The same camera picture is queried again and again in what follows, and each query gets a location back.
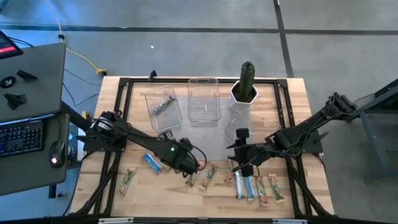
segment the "desk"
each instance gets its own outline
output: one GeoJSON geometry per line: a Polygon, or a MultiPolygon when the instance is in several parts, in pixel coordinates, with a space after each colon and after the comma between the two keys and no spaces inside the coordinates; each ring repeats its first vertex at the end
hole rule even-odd
{"type": "MultiPolygon", "coordinates": [[[[99,93],[95,117],[102,111],[112,111],[118,90],[120,77],[104,77],[99,93]]],[[[301,78],[288,78],[289,93],[296,123],[300,123],[311,115],[305,90],[304,80],[301,78]]],[[[152,88],[169,84],[164,83],[135,83],[132,88],[130,110],[127,121],[143,132],[155,136],[147,112],[145,92],[152,88]]],[[[187,96],[187,84],[171,83],[178,96],[187,96]]],[[[229,97],[229,89],[233,83],[220,83],[220,98],[229,97]]],[[[251,113],[264,119],[278,122],[276,112],[274,89],[266,84],[256,85],[259,96],[251,113]]],[[[172,171],[168,174],[156,176],[154,171],[141,159],[145,152],[140,146],[128,143],[126,151],[122,154],[117,189],[128,167],[136,167],[134,176],[126,195],[123,197],[115,191],[112,216],[130,217],[228,217],[228,218],[292,218],[294,212],[290,196],[289,181],[287,177],[285,159],[273,158],[260,166],[261,174],[277,174],[285,202],[275,204],[269,181],[264,179],[266,192],[269,196],[269,207],[259,207],[258,198],[254,202],[238,200],[235,198],[235,186],[224,183],[227,164],[226,161],[216,161],[220,166],[215,178],[212,180],[207,192],[202,192],[197,185],[202,180],[205,172],[201,172],[195,186],[191,189],[184,184],[181,175],[172,171]]],[[[81,166],[71,212],[77,211],[89,199],[97,187],[103,152],[95,152],[87,157],[81,166]]],[[[333,213],[328,184],[321,162],[314,155],[303,155],[303,164],[309,189],[324,208],[333,213]]],[[[298,190],[300,208],[304,211],[302,193],[298,190]]],[[[108,187],[104,190],[101,211],[106,204],[108,187]]]]}

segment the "gray floor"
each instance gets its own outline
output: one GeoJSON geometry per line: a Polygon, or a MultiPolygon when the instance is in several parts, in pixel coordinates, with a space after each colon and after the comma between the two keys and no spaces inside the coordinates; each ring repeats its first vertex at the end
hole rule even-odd
{"type": "MultiPolygon", "coordinates": [[[[272,0],[71,0],[49,1],[62,24],[113,27],[209,27],[276,29],[272,0]]],[[[280,0],[286,29],[397,30],[393,0],[280,0]]],[[[0,25],[54,25],[41,0],[13,0],[0,14],[0,25]]],[[[56,31],[4,30],[34,45],[58,42],[56,31]]],[[[251,60],[258,77],[286,77],[278,34],[175,32],[66,32],[71,49],[88,56],[110,75],[238,76],[251,60]]],[[[355,100],[397,78],[396,35],[287,35],[295,77],[305,79],[312,111],[337,91],[355,100]]],[[[92,83],[101,77],[84,60],[68,54],[65,67],[92,83]]],[[[76,102],[99,92],[65,73],[76,102]]],[[[71,98],[64,92],[63,100],[71,98]]],[[[76,107],[94,112],[96,98],[76,107]]],[[[396,222],[397,178],[365,184],[373,155],[362,124],[332,122],[322,128],[326,174],[337,215],[396,222]]],[[[0,197],[0,220],[61,215],[68,205],[78,170],[60,185],[65,198],[47,199],[47,188],[0,197]]]]}

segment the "cactus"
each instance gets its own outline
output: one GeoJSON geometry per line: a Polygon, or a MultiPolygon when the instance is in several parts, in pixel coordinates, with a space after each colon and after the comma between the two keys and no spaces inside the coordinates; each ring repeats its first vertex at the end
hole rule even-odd
{"type": "Polygon", "coordinates": [[[239,82],[239,101],[250,102],[251,92],[254,83],[254,74],[256,69],[251,62],[245,62],[242,65],[241,79],[239,82]]]}

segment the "white pot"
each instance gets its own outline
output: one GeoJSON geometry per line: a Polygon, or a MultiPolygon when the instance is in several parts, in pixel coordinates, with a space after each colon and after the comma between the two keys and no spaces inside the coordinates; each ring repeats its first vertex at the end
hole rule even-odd
{"type": "Polygon", "coordinates": [[[235,99],[234,94],[232,93],[232,89],[239,83],[239,81],[236,81],[236,83],[232,86],[232,88],[229,90],[229,107],[232,110],[235,110],[238,113],[242,113],[250,109],[251,105],[254,103],[254,100],[256,100],[257,96],[259,95],[259,92],[257,91],[257,88],[253,85],[254,90],[256,91],[256,95],[254,96],[253,100],[250,103],[243,103],[239,102],[235,99]]]}

